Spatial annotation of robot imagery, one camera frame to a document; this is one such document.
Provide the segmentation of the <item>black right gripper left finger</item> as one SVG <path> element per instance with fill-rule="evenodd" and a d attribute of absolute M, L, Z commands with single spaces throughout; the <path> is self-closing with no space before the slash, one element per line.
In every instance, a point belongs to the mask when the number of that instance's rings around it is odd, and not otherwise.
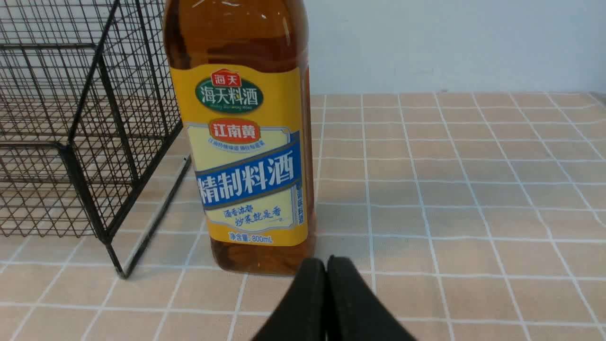
<path fill-rule="evenodd" d="M 307 258 L 254 341 L 324 341 L 323 312 L 326 291 L 324 263 Z"/>

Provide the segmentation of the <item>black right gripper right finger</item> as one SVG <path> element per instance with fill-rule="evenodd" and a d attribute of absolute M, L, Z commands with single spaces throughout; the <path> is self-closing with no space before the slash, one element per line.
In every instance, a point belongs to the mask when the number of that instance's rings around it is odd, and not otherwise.
<path fill-rule="evenodd" d="M 366 284 L 353 261 L 327 263 L 328 341 L 415 341 Z"/>

